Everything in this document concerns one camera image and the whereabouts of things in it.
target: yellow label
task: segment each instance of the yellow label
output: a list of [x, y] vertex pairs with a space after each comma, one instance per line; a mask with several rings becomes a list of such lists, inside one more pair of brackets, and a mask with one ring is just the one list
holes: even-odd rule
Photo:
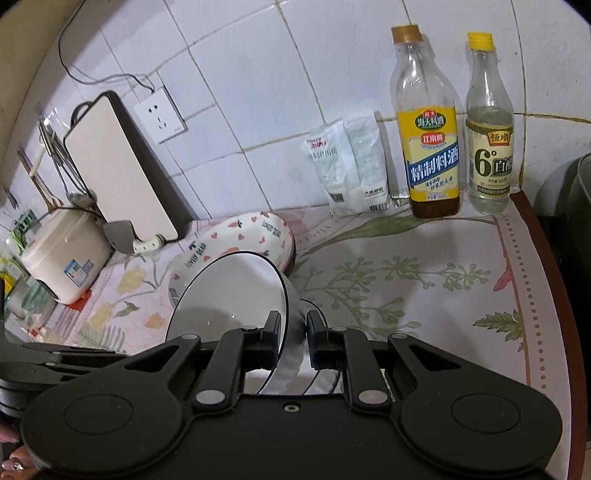
[[460, 194], [456, 109], [425, 107], [398, 112], [410, 198], [429, 202]]
[[513, 127], [496, 127], [466, 120], [470, 152], [470, 186], [489, 198], [511, 188]]

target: bowl rim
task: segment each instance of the bowl rim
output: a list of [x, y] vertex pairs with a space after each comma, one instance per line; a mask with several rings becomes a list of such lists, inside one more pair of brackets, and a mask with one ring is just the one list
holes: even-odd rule
[[[283, 327], [283, 335], [282, 338], [280, 339], [280, 346], [279, 346], [279, 354], [277, 357], [277, 362], [279, 362], [279, 360], [281, 359], [281, 354], [283, 353], [283, 347], [285, 346], [285, 344], [287, 343], [285, 341], [286, 337], [287, 337], [287, 330], [289, 327], [289, 322], [290, 322], [290, 302], [289, 302], [289, 295], [287, 293], [287, 287], [285, 285], [285, 280], [283, 279], [283, 275], [281, 274], [281, 270], [279, 270], [277, 268], [277, 266], [271, 261], [269, 260], [267, 257], [264, 257], [263, 255], [256, 253], [256, 252], [251, 252], [248, 250], [241, 250], [238, 252], [231, 252], [229, 254], [226, 255], [222, 255], [221, 257], [216, 258], [214, 261], [212, 261], [207, 267], [205, 267], [204, 269], [202, 269], [200, 272], [197, 273], [197, 275], [195, 275], [195, 278], [191, 280], [191, 282], [189, 282], [189, 284], [187, 285], [187, 288], [185, 288], [185, 291], [183, 292], [183, 294], [180, 296], [180, 298], [178, 299], [178, 303], [176, 305], [176, 307], [173, 310], [173, 314], [170, 317], [170, 322], [168, 323], [168, 327], [166, 328], [166, 335], [164, 337], [165, 341], [168, 340], [172, 340], [170, 338], [168, 338], [168, 332], [170, 331], [170, 326], [172, 325], [173, 322], [173, 318], [174, 318], [174, 314], [176, 313], [179, 305], [181, 305], [182, 301], [183, 301], [183, 297], [185, 296], [185, 294], [189, 291], [189, 287], [191, 287], [191, 285], [193, 285], [193, 283], [205, 272], [207, 271], [208, 268], [210, 268], [211, 266], [215, 265], [218, 261], [220, 261], [222, 258], [226, 258], [226, 257], [231, 257], [233, 255], [254, 255], [255, 257], [260, 257], [262, 258], [264, 261], [266, 261], [271, 268], [273, 268], [273, 270], [275, 271], [275, 274], [277, 275], [277, 277], [279, 278], [279, 280], [281, 281], [281, 288], [283, 289], [283, 296], [285, 298], [285, 319], [284, 319], [284, 327]], [[269, 383], [269, 380], [271, 379], [271, 377], [273, 376], [273, 373], [275, 372], [277, 367], [273, 368], [273, 370], [271, 370], [269, 372], [269, 374], [267, 375], [267, 378], [265, 379], [265, 381], [263, 382], [263, 384], [261, 385], [261, 387], [258, 389], [258, 391], [256, 392], [256, 394], [258, 395], [263, 388], [265, 388], [265, 386]]]

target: yellow bottle cap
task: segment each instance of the yellow bottle cap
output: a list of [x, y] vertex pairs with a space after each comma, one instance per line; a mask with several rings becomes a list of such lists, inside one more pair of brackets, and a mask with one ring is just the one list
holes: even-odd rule
[[468, 42], [472, 50], [494, 51], [492, 35], [485, 32], [468, 32]]

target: white bowl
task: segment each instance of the white bowl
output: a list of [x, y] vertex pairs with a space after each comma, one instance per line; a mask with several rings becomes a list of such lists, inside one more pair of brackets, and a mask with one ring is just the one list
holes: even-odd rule
[[231, 252], [256, 252], [282, 272], [295, 257], [296, 244], [287, 222], [268, 212], [245, 213], [227, 220], [210, 220], [211, 227], [196, 235], [177, 260], [168, 282], [168, 298], [176, 307], [193, 279], [215, 259]]
[[243, 325], [263, 327], [272, 310], [281, 314], [278, 365], [249, 372], [244, 392], [282, 394], [302, 363], [306, 321], [293, 285], [262, 255], [234, 252], [198, 273], [178, 301], [166, 339], [196, 333], [202, 342], [219, 340]]

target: table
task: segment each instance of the table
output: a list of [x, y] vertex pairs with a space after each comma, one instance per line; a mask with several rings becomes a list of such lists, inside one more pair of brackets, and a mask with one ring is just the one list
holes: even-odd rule
[[[277, 212], [295, 234], [290, 280], [331, 326], [372, 339], [401, 331], [528, 384], [563, 418], [548, 472], [579, 480], [586, 441], [583, 361], [568, 296], [523, 193], [483, 216], [464, 201], [444, 219], [408, 206], [331, 218], [328, 207]], [[219, 220], [195, 222], [186, 239], [142, 258], [116, 255], [84, 308], [60, 307], [46, 342], [134, 354], [165, 339], [173, 313], [167, 285], [176, 258]]]

